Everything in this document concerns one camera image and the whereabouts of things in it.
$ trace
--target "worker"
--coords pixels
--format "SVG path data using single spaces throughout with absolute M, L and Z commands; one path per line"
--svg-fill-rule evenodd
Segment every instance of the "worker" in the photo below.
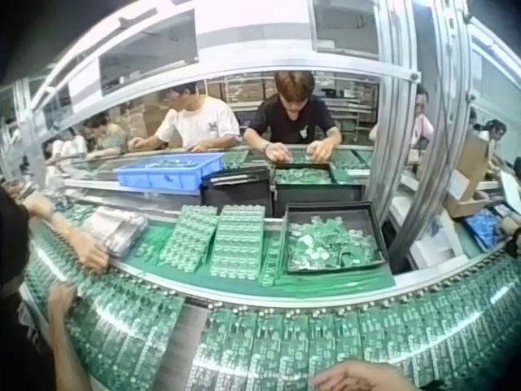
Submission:
M 63 160 L 64 157 L 85 153 L 86 150 L 86 141 L 83 136 L 76 134 L 74 129 L 69 128 L 52 143 L 50 158 L 46 160 L 46 165 L 54 165 Z
M 37 328 L 20 293 L 24 269 L 29 260 L 29 220 L 46 220 L 64 238 L 77 255 L 77 261 L 94 272 L 107 268 L 106 249 L 92 236 L 77 229 L 43 196 L 31 195 L 18 205 L 0 187 L 0 365 L 2 389 L 20 390 L 91 390 L 90 379 L 83 371 L 67 334 L 65 315 L 72 304 L 74 289 L 55 286 L 47 307 L 50 347 L 38 337 Z
M 511 257 L 521 256 L 521 216 L 512 213 L 499 222 L 499 229 L 509 238 L 505 250 Z
M 425 87 L 418 84 L 416 87 L 416 105 L 414 106 L 413 134 L 410 146 L 417 147 L 422 140 L 431 141 L 434 136 L 434 126 L 425 115 L 425 107 L 429 102 L 429 94 Z M 378 135 L 378 124 L 369 133 L 369 140 L 374 142 Z
M 418 391 L 389 364 L 349 360 L 318 374 L 311 381 L 319 391 L 367 389 L 374 391 Z
M 277 94 L 258 107 L 254 120 L 246 129 L 246 142 L 271 161 L 291 161 L 287 144 L 308 144 L 306 152 L 312 161 L 328 161 L 335 147 L 342 143 L 342 134 L 326 104 L 313 95 L 313 74 L 308 71 L 276 72 L 275 85 Z M 317 126 L 326 135 L 323 140 L 317 139 Z M 261 136 L 268 128 L 271 135 L 266 140 Z
M 88 160 L 104 156 L 119 156 L 128 151 L 129 136 L 121 126 L 110 122 L 105 113 L 93 116 L 85 122 L 84 127 L 96 140 L 95 150 L 89 153 Z
M 172 87 L 173 108 L 167 112 L 155 134 L 130 140 L 131 151 L 153 151 L 169 143 L 177 131 L 182 147 L 191 152 L 233 147 L 239 137 L 239 123 L 231 108 L 220 99 L 197 93 L 195 82 Z

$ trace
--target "blue plastic crate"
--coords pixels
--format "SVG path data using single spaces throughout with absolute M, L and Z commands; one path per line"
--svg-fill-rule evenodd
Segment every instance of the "blue plastic crate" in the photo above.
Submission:
M 165 160 L 194 162 L 194 167 L 147 167 Z M 140 189 L 195 191 L 199 190 L 204 175 L 221 171 L 224 167 L 223 153 L 186 153 L 144 158 L 116 169 L 121 186 Z

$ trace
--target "tray of parts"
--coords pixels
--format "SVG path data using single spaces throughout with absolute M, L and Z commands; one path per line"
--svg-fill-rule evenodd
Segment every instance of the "tray of parts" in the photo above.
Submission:
M 226 205 L 262 205 L 266 217 L 272 216 L 269 170 L 266 167 L 223 169 L 206 175 L 201 183 L 203 205 L 221 211 Z
M 338 183 L 329 164 L 274 166 L 274 216 L 282 217 L 290 203 L 358 202 L 364 185 Z
M 387 263 L 371 203 L 289 204 L 282 264 L 289 275 L 366 270 Z
M 121 186 L 186 192 L 199 190 L 201 178 L 223 166 L 223 153 L 186 153 L 149 157 L 115 171 Z

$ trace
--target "pink shirt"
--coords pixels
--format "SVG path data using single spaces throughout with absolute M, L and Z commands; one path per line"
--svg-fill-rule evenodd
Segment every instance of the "pink shirt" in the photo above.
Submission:
M 377 133 L 378 125 L 375 125 L 369 133 L 369 140 L 376 140 Z M 421 136 L 427 140 L 432 140 L 432 136 L 434 136 L 434 126 L 432 126 L 432 123 L 425 116 L 425 114 L 420 114 L 414 119 L 413 134 L 410 138 L 410 145 L 416 145 Z

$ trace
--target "black tray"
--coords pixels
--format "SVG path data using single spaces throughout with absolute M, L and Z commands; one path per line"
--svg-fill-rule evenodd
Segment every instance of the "black tray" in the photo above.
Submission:
M 292 223 L 304 224 L 311 221 L 312 216 L 319 216 L 323 220 L 328 218 L 341 217 L 344 226 L 348 229 L 359 230 L 364 235 L 372 235 L 378 246 L 382 260 L 375 261 L 370 265 L 350 266 L 337 270 L 299 270 L 288 271 L 288 244 L 289 244 L 289 225 Z M 289 275 L 317 275 L 334 274 L 355 270 L 370 270 L 388 263 L 387 246 L 383 240 L 383 234 L 376 221 L 373 206 L 370 202 L 347 202 L 347 203 L 320 203 L 320 204 L 289 204 L 287 206 L 285 221 L 286 228 L 283 230 L 283 260 L 286 273 Z
M 282 217 L 290 203 L 358 202 L 362 200 L 365 185 L 338 184 L 329 164 L 283 164 L 275 169 L 324 169 L 327 170 L 331 185 L 292 185 L 275 183 L 274 215 Z
M 223 169 L 206 175 L 201 183 L 201 201 L 219 211 L 228 204 L 262 205 L 265 216 L 272 217 L 269 170 L 265 167 Z

